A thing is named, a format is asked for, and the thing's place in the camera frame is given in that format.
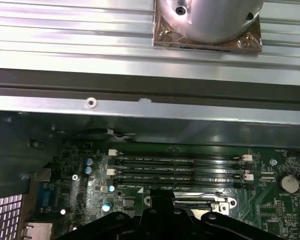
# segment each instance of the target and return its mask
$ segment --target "cable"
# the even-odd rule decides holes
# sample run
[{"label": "cable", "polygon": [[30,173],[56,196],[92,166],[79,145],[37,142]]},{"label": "cable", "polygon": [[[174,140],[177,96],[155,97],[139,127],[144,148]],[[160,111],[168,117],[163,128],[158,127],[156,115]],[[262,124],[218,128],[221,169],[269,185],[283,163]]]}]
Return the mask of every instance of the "cable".
[{"label": "cable", "polygon": [[125,134],[119,133],[117,131],[114,131],[114,130],[108,129],[108,128],[91,128],[91,129],[81,130],[81,131],[78,131],[78,132],[68,135],[65,139],[72,140],[74,138],[81,137],[82,135],[87,137],[92,134],[105,134],[110,137],[114,137],[118,141],[123,141],[123,140],[128,140],[128,139],[132,140],[132,138],[130,136],[127,136]]}]

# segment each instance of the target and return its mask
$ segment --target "silver metal frame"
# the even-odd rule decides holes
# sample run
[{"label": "silver metal frame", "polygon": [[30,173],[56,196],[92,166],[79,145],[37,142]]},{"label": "silver metal frame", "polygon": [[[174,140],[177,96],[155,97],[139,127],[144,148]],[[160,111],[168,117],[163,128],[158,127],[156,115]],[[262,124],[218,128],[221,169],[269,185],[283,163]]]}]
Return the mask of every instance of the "silver metal frame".
[{"label": "silver metal frame", "polygon": [[0,111],[300,126],[300,111],[88,99],[0,96]]},{"label": "silver metal frame", "polygon": [[264,3],[258,56],[153,48],[153,14],[153,0],[0,1],[0,68],[300,86],[300,0]]}]

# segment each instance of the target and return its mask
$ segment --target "motherboard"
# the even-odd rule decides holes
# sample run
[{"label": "motherboard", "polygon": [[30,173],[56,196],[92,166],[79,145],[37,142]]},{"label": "motherboard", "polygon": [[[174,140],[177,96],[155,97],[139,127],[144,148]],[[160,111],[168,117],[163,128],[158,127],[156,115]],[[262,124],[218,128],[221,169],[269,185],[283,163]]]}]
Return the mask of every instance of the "motherboard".
[{"label": "motherboard", "polygon": [[142,215],[150,189],[169,189],[196,218],[219,212],[300,240],[297,150],[81,141],[61,145],[51,168],[37,210],[58,213],[61,234],[112,212]]}]

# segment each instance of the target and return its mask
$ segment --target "metal grille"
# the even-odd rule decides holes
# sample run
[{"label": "metal grille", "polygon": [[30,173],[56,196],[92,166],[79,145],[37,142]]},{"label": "metal grille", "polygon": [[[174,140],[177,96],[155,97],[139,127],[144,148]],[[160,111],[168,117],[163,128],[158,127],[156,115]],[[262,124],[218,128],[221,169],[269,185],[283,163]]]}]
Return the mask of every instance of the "metal grille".
[{"label": "metal grille", "polygon": [[0,240],[17,239],[22,195],[0,198]]}]

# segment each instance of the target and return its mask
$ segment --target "green circuit board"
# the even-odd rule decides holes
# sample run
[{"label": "green circuit board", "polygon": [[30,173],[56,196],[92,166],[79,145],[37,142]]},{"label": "green circuit board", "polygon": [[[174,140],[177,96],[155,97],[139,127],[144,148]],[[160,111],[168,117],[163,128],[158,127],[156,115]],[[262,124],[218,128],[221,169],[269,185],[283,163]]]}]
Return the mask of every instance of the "green circuit board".
[{"label": "green circuit board", "polygon": [[[109,156],[109,150],[116,151]],[[244,161],[241,156],[251,156]],[[86,159],[93,160],[84,173]],[[52,209],[69,207],[65,228],[122,211],[140,215],[150,189],[222,193],[236,200],[229,216],[289,240],[300,240],[300,151],[156,143],[66,143],[53,163]],[[293,186],[282,186],[293,176]]]}]

